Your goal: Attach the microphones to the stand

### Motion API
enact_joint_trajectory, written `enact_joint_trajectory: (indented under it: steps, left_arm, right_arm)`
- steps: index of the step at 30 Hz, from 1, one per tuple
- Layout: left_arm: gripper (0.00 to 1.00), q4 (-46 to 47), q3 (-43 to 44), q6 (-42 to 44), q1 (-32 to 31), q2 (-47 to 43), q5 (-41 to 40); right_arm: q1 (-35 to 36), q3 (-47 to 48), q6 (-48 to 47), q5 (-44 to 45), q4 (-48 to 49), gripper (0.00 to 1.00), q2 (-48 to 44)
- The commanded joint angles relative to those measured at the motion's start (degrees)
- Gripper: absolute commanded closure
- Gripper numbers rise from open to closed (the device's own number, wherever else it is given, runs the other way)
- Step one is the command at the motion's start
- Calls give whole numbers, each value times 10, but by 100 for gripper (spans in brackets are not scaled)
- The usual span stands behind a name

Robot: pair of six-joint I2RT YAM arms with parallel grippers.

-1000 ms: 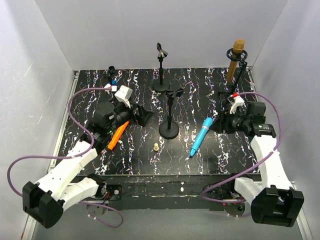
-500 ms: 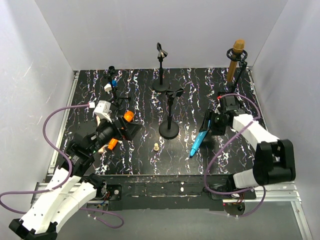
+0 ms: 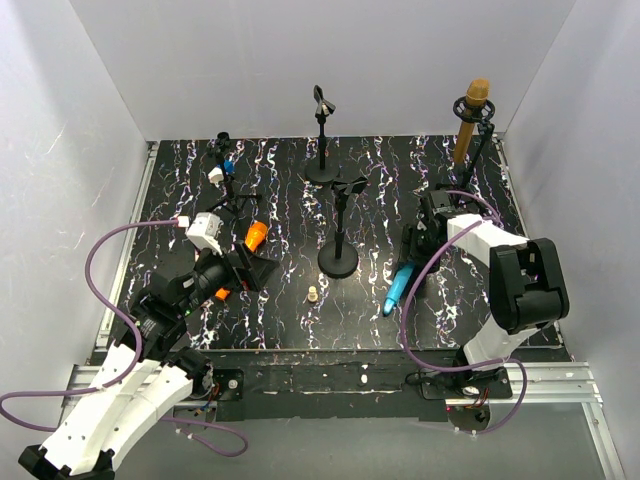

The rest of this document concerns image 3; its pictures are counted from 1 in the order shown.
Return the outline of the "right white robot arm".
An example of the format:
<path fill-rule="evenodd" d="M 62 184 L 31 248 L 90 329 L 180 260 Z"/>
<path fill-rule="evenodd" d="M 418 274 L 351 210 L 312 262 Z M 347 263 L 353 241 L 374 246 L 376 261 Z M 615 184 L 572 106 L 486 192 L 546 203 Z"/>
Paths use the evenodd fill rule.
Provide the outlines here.
<path fill-rule="evenodd" d="M 528 239 L 494 223 L 496 211 L 474 195 L 458 190 L 431 190 L 420 199 L 429 260 L 411 286 L 402 310 L 400 340 L 404 352 L 419 367 L 438 373 L 495 370 L 536 332 L 566 317 L 570 302 L 555 244 L 547 238 Z M 429 364 L 411 351 L 407 317 L 418 287 L 441 256 L 455 247 L 489 269 L 490 316 L 461 347 L 460 366 Z"/>

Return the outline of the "tripod shock-mount mic stand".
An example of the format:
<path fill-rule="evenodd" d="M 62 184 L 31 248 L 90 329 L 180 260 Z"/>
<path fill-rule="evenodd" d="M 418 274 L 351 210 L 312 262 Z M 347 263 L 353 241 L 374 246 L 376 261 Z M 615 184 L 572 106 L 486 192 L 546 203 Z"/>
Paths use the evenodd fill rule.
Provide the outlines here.
<path fill-rule="evenodd" d="M 456 106 L 456 103 L 457 102 L 461 103 L 463 97 L 459 97 L 453 104 L 453 113 L 455 115 L 456 115 L 456 112 L 455 112 L 456 108 L 461 108 L 461 105 Z M 488 99 L 486 102 L 486 105 L 482 110 L 481 116 L 478 118 L 477 123 L 475 124 L 473 136 L 471 138 L 471 142 L 469 144 L 469 148 L 468 148 L 464 163 L 461 166 L 456 166 L 454 164 L 453 172 L 455 174 L 456 181 L 449 182 L 449 183 L 443 183 L 443 182 L 437 183 L 436 184 L 437 190 L 444 190 L 444 189 L 463 190 L 463 191 L 467 190 L 467 187 L 469 186 L 471 179 L 474 175 L 476 165 L 480 160 L 480 156 L 483 152 L 483 149 L 494 134 L 495 125 L 492 122 L 494 114 L 495 114 L 495 106 Z"/>

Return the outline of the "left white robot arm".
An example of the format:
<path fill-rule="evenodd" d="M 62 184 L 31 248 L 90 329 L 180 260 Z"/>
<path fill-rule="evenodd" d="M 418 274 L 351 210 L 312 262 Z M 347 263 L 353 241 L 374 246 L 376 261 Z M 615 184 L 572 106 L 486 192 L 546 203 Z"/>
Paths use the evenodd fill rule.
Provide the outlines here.
<path fill-rule="evenodd" d="M 135 325 L 109 347 L 89 393 L 19 464 L 37 479 L 112 479 L 131 448 L 178 402 L 213 385 L 211 361 L 174 345 L 187 317 L 222 289 L 261 291 L 277 261 L 243 243 L 203 250 L 193 269 L 171 280 L 152 275 L 131 303 Z"/>

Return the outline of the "gold microphone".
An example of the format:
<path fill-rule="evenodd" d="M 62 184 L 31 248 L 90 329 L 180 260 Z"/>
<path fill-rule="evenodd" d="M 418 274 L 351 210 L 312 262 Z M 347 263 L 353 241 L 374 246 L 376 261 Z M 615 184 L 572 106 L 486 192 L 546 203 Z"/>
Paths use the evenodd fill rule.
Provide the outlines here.
<path fill-rule="evenodd" d="M 464 163 L 466 154 L 473 136 L 473 131 L 482 110 L 486 105 L 490 92 L 490 82 L 487 78 L 474 79 L 467 88 L 462 102 L 456 103 L 461 108 L 456 108 L 456 115 L 460 118 L 461 124 L 457 135 L 457 142 L 454 150 L 454 164 L 461 166 Z"/>

